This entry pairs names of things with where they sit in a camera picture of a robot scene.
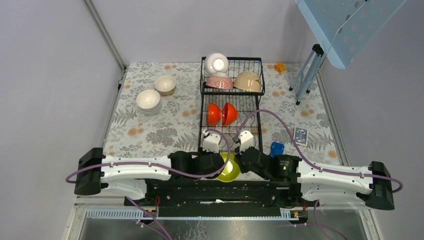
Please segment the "lime green bowl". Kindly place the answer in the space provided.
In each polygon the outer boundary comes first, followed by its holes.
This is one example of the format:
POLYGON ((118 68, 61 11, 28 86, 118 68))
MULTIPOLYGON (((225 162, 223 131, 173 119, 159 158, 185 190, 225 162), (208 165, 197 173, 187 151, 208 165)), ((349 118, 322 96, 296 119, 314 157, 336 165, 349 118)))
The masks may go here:
POLYGON ((241 173, 239 165, 235 161, 235 155, 231 153, 229 155, 229 161, 225 165, 225 168, 217 176, 217 179, 223 183, 230 183, 237 179, 241 173))

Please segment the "orange bowl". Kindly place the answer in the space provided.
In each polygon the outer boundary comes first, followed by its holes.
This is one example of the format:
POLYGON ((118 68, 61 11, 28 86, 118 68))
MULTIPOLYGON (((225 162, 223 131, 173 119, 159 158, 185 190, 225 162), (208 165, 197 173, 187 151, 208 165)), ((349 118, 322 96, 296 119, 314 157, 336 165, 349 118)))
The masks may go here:
POLYGON ((222 125, 228 126, 232 124, 238 118, 238 111, 236 108, 229 102, 226 102, 222 111, 222 125))
POLYGON ((207 124, 209 126, 216 125, 220 122, 222 117, 221 109, 214 103, 210 102, 208 104, 207 111, 207 124))

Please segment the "white ribbed bowl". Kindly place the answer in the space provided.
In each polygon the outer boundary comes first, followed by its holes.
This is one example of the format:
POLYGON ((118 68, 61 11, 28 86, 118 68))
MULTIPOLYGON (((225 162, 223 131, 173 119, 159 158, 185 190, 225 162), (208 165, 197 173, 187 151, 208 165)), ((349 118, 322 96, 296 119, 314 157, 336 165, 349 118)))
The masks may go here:
POLYGON ((162 103, 161 95, 153 89, 142 91, 136 98, 136 105, 143 109, 152 109, 162 103))
POLYGON ((162 103, 160 102, 159 104, 157 104, 155 107, 153 107, 151 109, 144 109, 144 108, 141 108, 141 107, 138 107, 138 109, 144 115, 147 115, 147 116, 156 115, 157 113, 159 113, 161 111, 162 103))

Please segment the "cream floral bowl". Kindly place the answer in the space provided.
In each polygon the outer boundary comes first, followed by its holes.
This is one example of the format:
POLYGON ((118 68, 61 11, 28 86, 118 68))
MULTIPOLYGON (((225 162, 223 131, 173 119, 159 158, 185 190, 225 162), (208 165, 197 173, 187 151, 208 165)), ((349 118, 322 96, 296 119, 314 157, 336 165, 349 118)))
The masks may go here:
POLYGON ((172 75, 162 75, 155 80, 154 86, 156 90, 164 95, 171 95, 176 89, 177 81, 172 75))

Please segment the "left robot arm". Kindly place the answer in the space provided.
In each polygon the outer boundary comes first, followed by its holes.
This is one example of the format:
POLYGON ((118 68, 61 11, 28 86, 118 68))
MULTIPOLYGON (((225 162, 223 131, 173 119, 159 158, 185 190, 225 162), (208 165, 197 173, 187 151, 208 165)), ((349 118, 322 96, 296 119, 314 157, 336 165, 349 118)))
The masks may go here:
POLYGON ((148 206, 155 192, 148 180, 216 178, 226 167, 229 158, 219 153, 176 151, 151 158, 128 158, 105 155, 103 148, 94 147, 78 160, 77 171, 66 177, 74 184, 77 196, 93 196, 111 191, 148 206))

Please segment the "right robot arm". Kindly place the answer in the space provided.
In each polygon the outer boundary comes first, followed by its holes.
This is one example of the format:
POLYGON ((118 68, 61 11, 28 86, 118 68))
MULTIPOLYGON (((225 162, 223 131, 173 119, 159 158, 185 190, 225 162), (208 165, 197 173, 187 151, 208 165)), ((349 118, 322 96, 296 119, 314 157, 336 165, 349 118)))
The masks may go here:
POLYGON ((368 166, 308 164, 298 156, 271 157, 254 147, 236 148, 235 161, 242 173, 253 172, 266 181, 287 186, 286 198, 293 206, 347 201, 377 210, 395 209, 391 175, 379 161, 368 166))

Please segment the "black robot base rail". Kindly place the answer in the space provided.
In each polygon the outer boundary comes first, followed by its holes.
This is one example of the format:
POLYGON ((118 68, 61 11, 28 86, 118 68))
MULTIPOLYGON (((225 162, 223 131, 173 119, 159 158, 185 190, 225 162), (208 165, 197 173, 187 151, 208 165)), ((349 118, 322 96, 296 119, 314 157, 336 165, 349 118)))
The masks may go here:
POLYGON ((152 207, 159 217, 278 217, 281 209, 302 211, 315 202, 304 200, 300 184, 285 181, 146 180, 145 197, 125 199, 125 206, 152 207))

